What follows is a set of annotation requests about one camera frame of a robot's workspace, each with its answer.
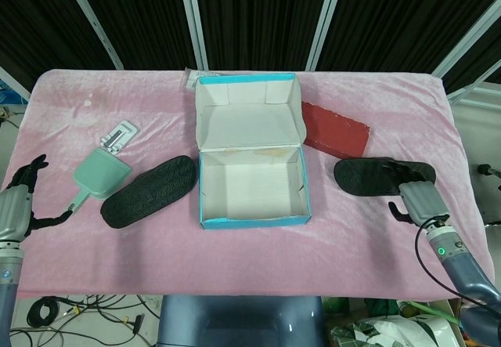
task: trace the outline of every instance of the dustpan handle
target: dustpan handle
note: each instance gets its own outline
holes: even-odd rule
[[[71,210],[73,213],[77,212],[77,210],[87,201],[90,193],[86,190],[80,190],[77,196],[70,202],[68,205],[68,210]]]

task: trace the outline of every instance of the black slipper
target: black slipper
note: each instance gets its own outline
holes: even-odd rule
[[[190,157],[175,157],[142,173],[104,201],[101,215],[112,228],[123,228],[176,202],[196,184]]]
[[[396,161],[390,157],[359,157],[338,161],[334,167],[334,178],[342,190],[354,196],[398,196],[398,184],[386,169],[390,163],[405,165],[432,183],[437,178],[434,168],[427,163]]]

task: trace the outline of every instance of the open shoe box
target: open shoe box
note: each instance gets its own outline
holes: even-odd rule
[[[202,77],[195,93],[202,227],[305,224],[306,127],[295,74]]]

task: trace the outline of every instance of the green cable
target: green cable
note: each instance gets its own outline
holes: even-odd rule
[[[434,316],[441,317],[441,318],[447,320],[448,322],[450,322],[451,324],[456,324],[456,325],[460,324],[460,321],[457,318],[455,318],[454,316],[451,316],[450,314],[444,313],[441,310],[430,308],[429,306],[420,304],[419,302],[405,302],[405,304],[411,305],[414,308],[418,308],[419,310],[422,310],[423,312],[433,314]]]

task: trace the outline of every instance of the mint green dustpan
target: mint green dustpan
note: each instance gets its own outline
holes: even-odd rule
[[[115,193],[131,173],[132,168],[107,151],[97,148],[75,169],[73,180],[80,192],[71,201],[68,210],[75,213],[89,196],[105,200]]]

